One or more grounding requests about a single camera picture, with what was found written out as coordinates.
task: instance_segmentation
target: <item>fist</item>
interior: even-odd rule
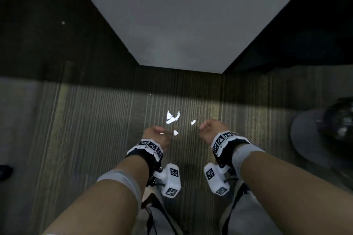
[[[200,138],[211,145],[218,133],[228,130],[228,127],[221,121],[208,119],[200,126]]]
[[[159,145],[161,145],[162,150],[166,151],[170,141],[170,135],[168,135],[168,130],[160,126],[151,126],[143,132],[143,139],[153,139]]]

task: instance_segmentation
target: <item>skin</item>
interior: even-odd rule
[[[228,128],[221,121],[206,120],[200,137],[211,145]],[[145,130],[143,138],[167,149],[170,136],[162,127]],[[130,174],[144,192],[148,166],[130,156],[115,169]],[[267,153],[253,152],[240,169],[245,183],[284,234],[353,234],[353,196],[326,181]],[[87,235],[131,233],[137,215],[132,192],[114,180],[95,183],[43,234]]]

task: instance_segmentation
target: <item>gray pants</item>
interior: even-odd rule
[[[133,235],[181,235],[181,228],[168,215],[160,194],[156,189],[146,188],[143,198],[144,209],[139,212],[133,229]],[[282,234],[268,216],[253,193],[238,181],[232,203],[220,219],[222,235],[277,235]]]

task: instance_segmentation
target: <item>floor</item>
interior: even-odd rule
[[[198,125],[220,119],[304,166],[288,137],[293,117],[352,95],[352,66],[268,75],[143,67],[90,0],[0,2],[0,163],[15,168],[1,182],[1,234],[42,232],[152,124],[179,132],[163,162],[179,166],[182,190],[167,210],[189,234],[218,234],[231,194],[208,189],[202,169],[214,160]],[[167,125],[167,110],[180,119]]]

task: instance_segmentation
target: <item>white arm band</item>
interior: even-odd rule
[[[243,146],[241,146],[240,148],[238,148],[236,150],[236,152],[233,154],[232,156],[232,164],[234,169],[236,170],[236,175],[237,177],[241,180],[241,175],[240,175],[240,167],[241,164],[243,163],[243,161],[249,156],[249,154],[252,151],[263,151],[262,149],[260,149],[259,147],[253,145],[253,144],[244,144]]]
[[[104,175],[101,175],[98,181],[104,180],[104,179],[110,179],[110,180],[115,180],[120,182],[121,184],[124,184],[126,187],[132,191],[132,193],[135,195],[136,200],[137,200],[137,213],[141,209],[141,191],[140,187],[138,186],[137,182],[134,180],[133,177],[127,175],[123,170],[113,170],[105,173]]]

